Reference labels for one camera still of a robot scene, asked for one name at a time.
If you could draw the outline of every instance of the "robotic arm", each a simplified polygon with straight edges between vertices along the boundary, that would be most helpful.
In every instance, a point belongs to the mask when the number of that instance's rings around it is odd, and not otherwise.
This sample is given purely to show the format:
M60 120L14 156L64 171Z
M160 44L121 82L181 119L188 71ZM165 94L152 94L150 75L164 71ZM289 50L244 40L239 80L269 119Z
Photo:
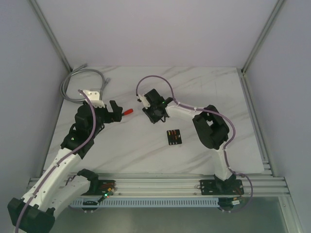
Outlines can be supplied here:
M58 215L73 200L87 192L90 194L95 193L98 189L98 175L83 169L78 172L77 177L72 182L59 190L61 182L67 177L71 169L82 161L86 153L94 145L94 138L104 129L104 123L120 122L122 118L123 108L119 107L115 101L110 101L113 112L109 112L104 102L100 100L98 91L84 90L83 92L94 107L96 116L94 135L84 146L68 156L89 138L94 126L91 108L84 102L78 108L75 123L61 144L61 149L53 163L21 199L13 198L8 204L9 214L14 226L17 225L18 217L22 213L19 228L23 231L28 233L48 233Z
M171 97L165 100L155 89L144 95L138 94L138 101L143 103L142 110L153 124L160 120L165 122L168 117L192 121L201 143L213 150L216 188L222 194L232 190L232 186L236 184L236 176L230 172L225 162L223 147L228 140L229 127L222 117L178 106ZM204 109L218 113L213 105Z

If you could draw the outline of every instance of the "gray cable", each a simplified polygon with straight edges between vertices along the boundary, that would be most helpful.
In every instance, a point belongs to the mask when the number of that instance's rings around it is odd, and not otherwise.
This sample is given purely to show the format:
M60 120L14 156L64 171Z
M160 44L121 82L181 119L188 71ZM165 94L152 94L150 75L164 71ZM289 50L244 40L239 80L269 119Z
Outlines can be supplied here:
M79 74L79 73L82 73L82 72L95 72L95 73L98 73L102 80L103 80L103 84L102 84L102 87L100 88L100 98L102 98L103 96L103 91L104 91L104 88L107 86L107 84L109 83L110 79L105 79L104 75L99 72L98 70L96 69L84 69L85 67L87 67L87 64L83 64L82 66L74 69L61 83L60 85L60 94L61 96L65 99L65 100L68 100L70 102L73 102L73 103L82 103L83 101L85 101L85 99L72 99L70 98L67 94L66 94L66 88L69 84L69 80L70 78L73 76L73 75L76 75L76 74Z

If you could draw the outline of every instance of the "marble surface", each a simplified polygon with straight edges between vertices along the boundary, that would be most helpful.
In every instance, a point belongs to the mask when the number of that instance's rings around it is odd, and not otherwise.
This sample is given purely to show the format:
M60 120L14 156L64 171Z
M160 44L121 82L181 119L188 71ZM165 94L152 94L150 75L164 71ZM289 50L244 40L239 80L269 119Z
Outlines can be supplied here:
M194 106L213 104L230 118L237 129L235 140L227 149L231 167L237 172L264 171L254 130L247 110L237 70L233 67L95 67L111 78L103 100L115 100L124 110L134 112L120 123L105 124L95 138L95 145L72 172L82 168L102 173L197 173L213 174L210 150L204 147L192 122L168 118L152 124L137 102L135 88L147 75L160 75L172 84L176 98ZM98 88L101 78L95 73L75 75L68 95L79 98L78 89ZM139 87L143 94L155 88L164 98L171 96L165 82L157 78L145 80ZM64 137L74 123L78 104L64 101L51 147L47 168L60 149ZM169 146L166 131L180 129L183 143Z

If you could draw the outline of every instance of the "small black board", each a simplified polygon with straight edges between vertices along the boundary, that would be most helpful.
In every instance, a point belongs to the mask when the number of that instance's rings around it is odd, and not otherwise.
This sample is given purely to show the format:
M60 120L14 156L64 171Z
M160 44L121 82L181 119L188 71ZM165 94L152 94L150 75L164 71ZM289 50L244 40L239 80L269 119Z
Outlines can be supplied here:
M170 146L182 144L180 130L167 130L166 134Z

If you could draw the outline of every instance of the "glass panel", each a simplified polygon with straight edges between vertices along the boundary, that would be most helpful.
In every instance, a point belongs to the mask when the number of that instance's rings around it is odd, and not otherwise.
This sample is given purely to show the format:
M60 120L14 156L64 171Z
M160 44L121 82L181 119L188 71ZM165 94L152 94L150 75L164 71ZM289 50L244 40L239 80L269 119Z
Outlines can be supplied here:
M287 233L278 198L254 198L245 210L215 208L104 208L93 214L66 209L51 233Z

